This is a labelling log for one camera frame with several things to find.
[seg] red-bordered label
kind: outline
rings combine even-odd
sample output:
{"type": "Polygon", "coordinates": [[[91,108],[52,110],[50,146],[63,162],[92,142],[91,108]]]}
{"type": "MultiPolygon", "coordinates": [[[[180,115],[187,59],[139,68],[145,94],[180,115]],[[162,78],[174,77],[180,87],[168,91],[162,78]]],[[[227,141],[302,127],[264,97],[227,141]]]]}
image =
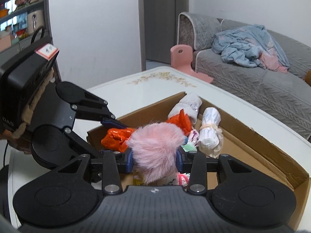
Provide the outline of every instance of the red-bordered label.
{"type": "Polygon", "coordinates": [[[36,54],[40,55],[46,60],[51,60],[58,52],[59,49],[51,44],[46,44],[36,50],[36,54]]]}

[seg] pink fur ball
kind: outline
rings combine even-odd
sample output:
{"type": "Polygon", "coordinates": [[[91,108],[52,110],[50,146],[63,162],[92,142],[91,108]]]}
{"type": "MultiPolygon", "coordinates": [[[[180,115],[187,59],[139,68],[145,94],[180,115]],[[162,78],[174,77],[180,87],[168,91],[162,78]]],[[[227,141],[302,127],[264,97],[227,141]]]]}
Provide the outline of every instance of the pink fur ball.
{"type": "Polygon", "coordinates": [[[126,142],[136,167],[148,184],[177,173],[176,149],[184,145],[182,130],[172,123],[153,123],[138,128],[126,142]]]}

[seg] pink chair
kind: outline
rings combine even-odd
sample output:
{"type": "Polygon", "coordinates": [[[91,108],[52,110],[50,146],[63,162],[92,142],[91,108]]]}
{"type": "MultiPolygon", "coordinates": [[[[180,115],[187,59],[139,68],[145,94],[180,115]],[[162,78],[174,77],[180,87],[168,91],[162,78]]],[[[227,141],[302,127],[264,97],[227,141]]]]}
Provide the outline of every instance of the pink chair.
{"type": "Polygon", "coordinates": [[[171,67],[203,80],[207,83],[212,83],[214,78],[207,74],[197,73],[191,68],[192,48],[187,45],[176,45],[171,48],[171,67]]]}

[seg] orange container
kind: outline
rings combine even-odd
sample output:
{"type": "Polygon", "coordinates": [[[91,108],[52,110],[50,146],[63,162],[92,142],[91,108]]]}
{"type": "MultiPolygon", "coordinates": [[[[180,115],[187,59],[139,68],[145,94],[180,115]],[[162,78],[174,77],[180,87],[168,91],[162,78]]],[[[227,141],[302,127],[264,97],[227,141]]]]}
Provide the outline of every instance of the orange container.
{"type": "Polygon", "coordinates": [[[0,18],[5,17],[9,13],[8,9],[0,10],[0,18]]]}

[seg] sofa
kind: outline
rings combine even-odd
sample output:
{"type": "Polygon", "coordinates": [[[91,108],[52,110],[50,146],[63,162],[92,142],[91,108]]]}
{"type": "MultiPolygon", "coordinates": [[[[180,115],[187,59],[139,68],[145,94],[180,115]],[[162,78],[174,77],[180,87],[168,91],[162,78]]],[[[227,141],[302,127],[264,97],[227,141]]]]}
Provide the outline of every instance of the sofa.
{"type": "Polygon", "coordinates": [[[177,44],[192,47],[192,68],[213,77],[213,85],[265,111],[310,141],[311,87],[303,79],[311,69],[311,48],[269,31],[290,62],[287,73],[223,63],[211,49],[215,33],[245,25],[183,12],[178,18],[177,44]]]}

